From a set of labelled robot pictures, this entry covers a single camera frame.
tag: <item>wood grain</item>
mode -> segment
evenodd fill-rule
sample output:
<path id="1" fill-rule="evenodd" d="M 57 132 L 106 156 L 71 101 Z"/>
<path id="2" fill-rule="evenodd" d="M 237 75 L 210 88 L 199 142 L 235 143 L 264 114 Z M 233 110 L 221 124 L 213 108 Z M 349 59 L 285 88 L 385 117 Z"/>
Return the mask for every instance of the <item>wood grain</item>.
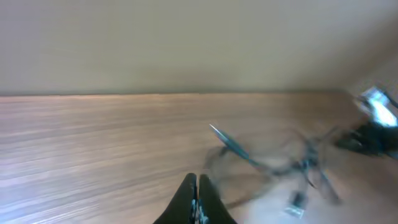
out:
<path id="1" fill-rule="evenodd" d="M 265 138 L 275 130 L 311 136 L 356 117 L 340 93 L 2 97 L 0 223 L 152 223 L 185 174 L 203 172 L 221 145 L 209 123 L 249 136 L 242 141 L 260 153 L 277 141 Z M 304 219 L 294 221 L 396 223 L 396 164 L 335 154 L 344 160 L 329 173 L 345 207 L 312 193 Z M 240 223 L 281 222 L 292 186 L 282 181 L 229 211 Z M 221 194 L 225 202 L 236 196 Z"/>

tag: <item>wooden surface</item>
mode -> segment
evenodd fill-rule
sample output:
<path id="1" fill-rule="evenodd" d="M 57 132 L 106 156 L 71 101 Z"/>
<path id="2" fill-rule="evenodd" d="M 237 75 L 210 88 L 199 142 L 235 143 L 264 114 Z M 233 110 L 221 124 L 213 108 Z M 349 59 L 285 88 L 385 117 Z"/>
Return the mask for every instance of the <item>wooden surface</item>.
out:
<path id="1" fill-rule="evenodd" d="M 338 93 L 0 98 L 0 223 L 152 223 L 186 173 L 206 172 L 221 145 L 209 123 L 264 156 L 296 150 L 275 151 L 290 129 L 315 136 L 357 117 Z M 218 164 L 229 181 L 222 199 L 239 223 L 398 222 L 395 161 L 336 150 L 330 157 L 340 207 L 311 190 L 304 218 L 287 217 L 294 180 L 234 204 L 263 184 L 233 156 Z"/>

